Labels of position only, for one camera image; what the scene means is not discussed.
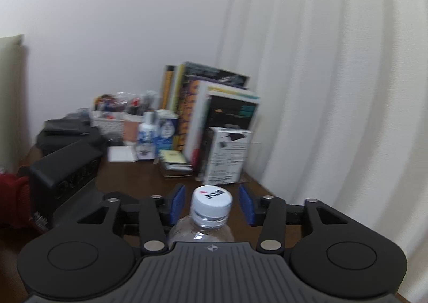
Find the grey ribbed surface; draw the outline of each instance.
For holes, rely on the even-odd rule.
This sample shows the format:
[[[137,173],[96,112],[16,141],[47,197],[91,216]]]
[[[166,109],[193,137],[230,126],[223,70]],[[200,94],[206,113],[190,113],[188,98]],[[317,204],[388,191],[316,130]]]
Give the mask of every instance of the grey ribbed surface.
[[[249,243],[216,243],[215,251],[210,251],[209,245],[177,243],[169,254],[144,259],[123,286],[85,302],[350,302],[315,291],[297,279],[280,256],[255,252]],[[36,296],[27,300],[27,303],[51,302]],[[370,302],[399,301],[388,296]]]

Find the black case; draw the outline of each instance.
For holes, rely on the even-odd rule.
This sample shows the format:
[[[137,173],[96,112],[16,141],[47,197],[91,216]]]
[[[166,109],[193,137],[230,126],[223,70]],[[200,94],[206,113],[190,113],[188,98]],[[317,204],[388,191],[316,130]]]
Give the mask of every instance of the black case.
[[[49,119],[44,122],[49,135],[87,135],[88,126],[79,119]]]
[[[99,129],[87,126],[87,132],[89,133],[87,135],[49,135],[45,130],[42,130],[37,136],[36,146],[41,150],[43,156],[46,156],[82,140],[105,154],[107,152],[107,141]]]
[[[29,167],[31,215],[42,231],[54,227],[54,213],[95,179],[102,154],[78,141]]]

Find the black bag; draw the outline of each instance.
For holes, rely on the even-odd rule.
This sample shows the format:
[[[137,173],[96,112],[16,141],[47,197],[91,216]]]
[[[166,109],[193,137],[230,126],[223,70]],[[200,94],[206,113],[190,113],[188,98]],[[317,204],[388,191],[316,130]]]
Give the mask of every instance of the black bag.
[[[66,147],[67,145],[82,140],[105,154],[107,152],[107,141],[103,138],[99,129],[84,124],[82,124],[82,126],[84,126],[84,135],[71,133],[67,130],[67,126],[64,126],[64,134],[61,134],[58,131],[55,131],[55,134],[52,134],[51,128],[48,126],[47,129],[44,128],[37,136],[36,146],[41,150],[43,156],[46,156],[56,150]]]
[[[48,135],[88,135],[88,128],[78,119],[49,119],[43,130]]]

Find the plastic water bottle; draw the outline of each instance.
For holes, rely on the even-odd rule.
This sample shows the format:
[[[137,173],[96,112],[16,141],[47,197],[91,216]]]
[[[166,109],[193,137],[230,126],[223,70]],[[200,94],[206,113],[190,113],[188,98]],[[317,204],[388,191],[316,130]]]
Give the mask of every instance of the plastic water bottle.
[[[139,160],[155,158],[155,125],[153,124],[153,113],[144,113],[144,122],[138,126],[138,141],[135,146],[136,156]]]
[[[176,241],[219,243],[234,241],[226,225],[232,195],[218,186],[201,186],[194,190],[190,215],[178,220],[169,233],[168,245]]]

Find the black circular pad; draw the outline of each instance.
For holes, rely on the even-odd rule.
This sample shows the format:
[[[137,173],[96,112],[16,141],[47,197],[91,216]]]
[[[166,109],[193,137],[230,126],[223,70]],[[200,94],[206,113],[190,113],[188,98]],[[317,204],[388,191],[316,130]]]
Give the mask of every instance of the black circular pad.
[[[71,224],[27,244],[17,266],[28,291],[52,300],[81,300],[114,289],[134,261],[132,248],[108,228]]]
[[[367,299],[395,293],[407,261],[392,241],[361,224],[323,225],[292,249],[297,276],[326,294]]]
[[[58,269],[76,270],[90,266],[98,258],[98,249],[82,241],[68,241],[51,249],[49,262]]]
[[[376,261],[376,252],[365,244],[342,241],[327,249],[331,263],[343,269],[361,270],[369,268]]]

